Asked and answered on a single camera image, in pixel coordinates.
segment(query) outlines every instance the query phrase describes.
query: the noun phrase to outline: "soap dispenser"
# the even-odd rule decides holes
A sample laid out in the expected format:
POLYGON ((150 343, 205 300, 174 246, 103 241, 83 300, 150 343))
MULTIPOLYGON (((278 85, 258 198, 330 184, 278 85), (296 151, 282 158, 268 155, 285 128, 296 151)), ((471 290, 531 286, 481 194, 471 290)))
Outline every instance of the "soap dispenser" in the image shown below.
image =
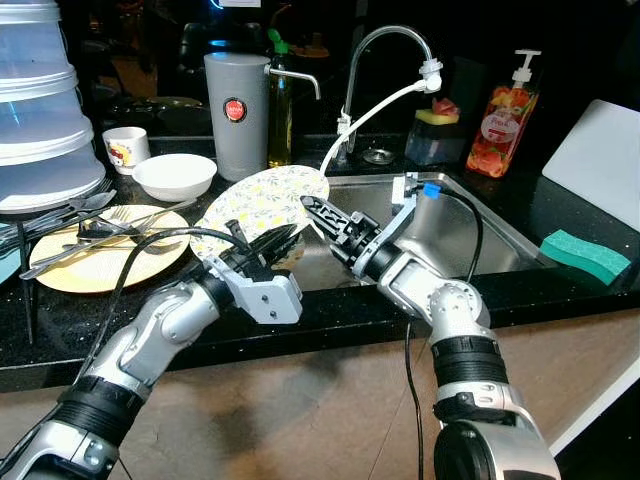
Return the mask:
POLYGON ((531 88, 531 59, 542 52, 516 50, 524 64, 513 72, 512 85, 499 85, 492 94, 467 158, 467 168, 489 177, 505 173, 522 138, 538 93, 531 88))

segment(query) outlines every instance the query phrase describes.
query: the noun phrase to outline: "green sponge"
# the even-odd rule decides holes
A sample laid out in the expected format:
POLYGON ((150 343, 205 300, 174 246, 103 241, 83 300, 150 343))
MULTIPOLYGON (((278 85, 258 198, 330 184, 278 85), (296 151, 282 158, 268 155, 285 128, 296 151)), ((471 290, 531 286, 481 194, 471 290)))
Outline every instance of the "green sponge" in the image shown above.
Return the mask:
POLYGON ((610 285, 631 263, 610 248, 585 242, 558 230, 544 239, 540 251, 556 262, 571 265, 598 277, 605 285, 610 285))

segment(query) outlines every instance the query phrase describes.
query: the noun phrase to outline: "wooden floor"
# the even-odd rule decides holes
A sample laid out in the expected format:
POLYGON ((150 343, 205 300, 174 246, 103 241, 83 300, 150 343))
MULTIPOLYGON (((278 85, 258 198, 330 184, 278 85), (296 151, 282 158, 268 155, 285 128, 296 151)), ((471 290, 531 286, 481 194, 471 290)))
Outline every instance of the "wooden floor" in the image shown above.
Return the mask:
MULTIPOLYGON (((511 383, 547 441, 640 353, 640 311, 498 331, 511 383)), ((431 354, 412 344, 433 478, 431 354)), ((0 395, 0 454, 62 389, 0 395)), ((134 479, 415 480, 401 342, 239 362, 162 377, 122 445, 134 479)), ((110 478, 126 478, 118 466, 110 478)))

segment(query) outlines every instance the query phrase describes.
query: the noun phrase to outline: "faucet spout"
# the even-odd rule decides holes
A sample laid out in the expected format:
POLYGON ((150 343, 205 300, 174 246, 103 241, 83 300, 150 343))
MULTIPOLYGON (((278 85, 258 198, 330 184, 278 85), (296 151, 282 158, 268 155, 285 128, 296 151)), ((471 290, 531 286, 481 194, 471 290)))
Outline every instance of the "faucet spout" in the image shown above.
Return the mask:
POLYGON ((424 38, 424 36, 420 32, 414 30, 411 27, 407 27, 405 25, 385 25, 384 27, 380 27, 374 30, 362 39, 362 41, 356 47, 355 52, 353 52, 353 56, 351 57, 351 65, 349 67, 349 83, 347 85, 347 97, 344 102, 345 114, 349 115, 351 112, 351 102, 353 100, 353 90, 356 85, 356 72, 358 70, 360 55, 362 55, 362 52, 364 52, 364 50, 373 40, 388 33, 400 33, 414 39, 422 49, 425 60, 433 59, 433 56, 431 55, 431 49, 429 48, 429 45, 427 45, 426 38, 424 38))
POLYGON ((277 68, 271 68, 270 66, 268 67, 268 72, 271 75, 282 75, 285 77, 300 78, 302 80, 310 81, 313 84, 313 88, 316 92, 316 100, 320 100, 320 85, 318 84, 318 80, 316 80, 316 77, 314 77, 313 75, 291 72, 289 70, 278 70, 277 68))
MULTIPOLYGON (((429 45, 427 45, 427 40, 424 38, 424 36, 422 36, 420 32, 414 30, 413 28, 407 27, 405 25, 385 25, 384 27, 380 27, 374 30, 373 32, 371 32, 369 35, 367 35, 362 39, 362 41, 358 44, 355 51, 353 52, 353 56, 351 57, 351 65, 349 68, 349 82, 347 84, 347 96, 345 98, 344 107, 342 108, 341 117, 338 119, 338 125, 339 125, 338 134, 340 134, 341 130, 348 127, 351 123, 351 117, 350 117, 351 102, 353 100, 353 91, 355 89, 356 73, 358 70, 358 62, 360 61, 360 56, 362 55, 362 52, 364 52, 364 50, 369 46, 369 44, 373 40, 375 40, 378 37, 381 37, 382 35, 386 35, 388 33, 400 33, 402 35, 406 35, 409 38, 412 38, 413 40, 415 40, 415 42, 420 46, 420 48, 422 49, 422 52, 424 53, 425 63, 423 64, 423 69, 425 68, 424 65, 429 65, 430 62, 433 62, 439 65, 439 66, 436 65, 434 67, 436 71, 439 70, 439 68, 442 66, 442 64, 440 64, 439 62, 433 59, 433 56, 431 55, 431 49, 429 48, 429 45)), ((423 76, 425 74, 426 75, 430 74, 430 70, 431 70, 430 65, 426 70, 423 70, 423 69, 420 70, 420 73, 423 74, 423 76)), ((435 87, 434 89, 430 89, 428 91, 433 91, 440 88, 439 76, 438 76, 438 81, 436 83, 437 83, 437 87, 435 87)), ((349 140, 346 143, 347 143, 346 148, 344 148, 341 145, 341 148, 339 150, 339 160, 342 160, 342 161, 345 160, 346 152, 349 152, 349 153, 353 152, 353 147, 355 145, 355 132, 349 137, 349 140)))

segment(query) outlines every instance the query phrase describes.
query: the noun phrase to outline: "oil bottle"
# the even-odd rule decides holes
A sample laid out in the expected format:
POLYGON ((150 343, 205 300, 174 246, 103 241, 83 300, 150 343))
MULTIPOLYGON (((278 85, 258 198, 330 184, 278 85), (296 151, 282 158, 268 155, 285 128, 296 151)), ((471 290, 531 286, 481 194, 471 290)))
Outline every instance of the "oil bottle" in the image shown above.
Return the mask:
MULTIPOLYGON (((274 57, 271 66, 288 70, 289 44, 282 40, 274 28, 268 31, 273 42, 274 57)), ((271 75, 269 85, 269 168, 291 164, 291 82, 292 78, 271 75)))

